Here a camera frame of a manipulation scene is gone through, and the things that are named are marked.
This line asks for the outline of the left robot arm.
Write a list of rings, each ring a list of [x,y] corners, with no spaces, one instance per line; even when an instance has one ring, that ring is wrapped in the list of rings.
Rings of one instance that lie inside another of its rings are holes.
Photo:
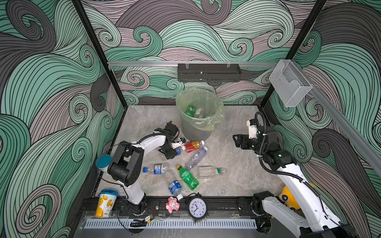
[[[174,144],[179,134],[178,127],[168,122],[163,129],[157,128],[137,141],[122,141],[118,144],[107,173],[122,187],[128,208],[134,214],[141,214],[146,208],[146,194],[138,181],[144,156],[158,149],[167,160],[175,158],[177,151]]]

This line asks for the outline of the green Sprite bottle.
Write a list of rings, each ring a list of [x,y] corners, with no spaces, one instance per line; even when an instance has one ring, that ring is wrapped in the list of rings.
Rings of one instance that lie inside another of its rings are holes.
[[[180,178],[191,191],[194,191],[199,186],[199,181],[191,174],[188,169],[182,167],[181,165],[177,165],[176,169],[179,172]]]

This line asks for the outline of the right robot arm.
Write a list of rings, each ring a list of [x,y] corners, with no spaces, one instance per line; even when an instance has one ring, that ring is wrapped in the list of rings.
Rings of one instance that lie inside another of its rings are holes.
[[[257,215],[257,230],[269,228],[270,217],[274,217],[297,238],[357,238],[350,224],[342,221],[325,205],[320,194],[307,181],[300,166],[286,150],[280,149],[266,136],[250,138],[245,134],[233,136],[236,147],[256,153],[262,168],[279,176],[288,187],[302,209],[303,216],[288,208],[269,191],[253,195],[251,204]]]

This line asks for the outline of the clear bottle blue label white cap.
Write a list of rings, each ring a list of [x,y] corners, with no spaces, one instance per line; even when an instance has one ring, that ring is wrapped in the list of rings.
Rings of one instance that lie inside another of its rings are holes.
[[[176,154],[175,156],[179,156],[181,154],[181,149],[179,147],[175,148]]]

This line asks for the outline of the long clear bottle white cap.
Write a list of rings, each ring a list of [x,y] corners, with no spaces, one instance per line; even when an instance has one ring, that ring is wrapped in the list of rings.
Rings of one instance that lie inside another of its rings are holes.
[[[192,170],[207,154],[208,148],[202,147],[199,149],[186,163],[185,167]]]

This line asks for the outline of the square clear bottle green band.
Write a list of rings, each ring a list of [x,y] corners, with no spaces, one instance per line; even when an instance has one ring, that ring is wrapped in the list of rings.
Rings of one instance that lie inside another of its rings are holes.
[[[212,178],[215,176],[225,175],[226,169],[214,166],[201,166],[198,168],[198,174],[201,178]]]

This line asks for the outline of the crushed bottle blue label front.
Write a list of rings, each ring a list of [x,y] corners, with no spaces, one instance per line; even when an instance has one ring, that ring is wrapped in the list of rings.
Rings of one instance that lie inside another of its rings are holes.
[[[180,182],[176,179],[176,177],[169,173],[166,178],[168,179],[168,189],[171,192],[171,194],[177,198],[178,201],[182,200],[184,198],[182,194],[182,186]]]

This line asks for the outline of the green bottle yellow cap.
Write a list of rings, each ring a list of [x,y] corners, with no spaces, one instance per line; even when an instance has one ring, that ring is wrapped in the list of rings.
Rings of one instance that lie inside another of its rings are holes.
[[[188,105],[185,114],[189,117],[194,117],[196,112],[196,107],[193,105]]]

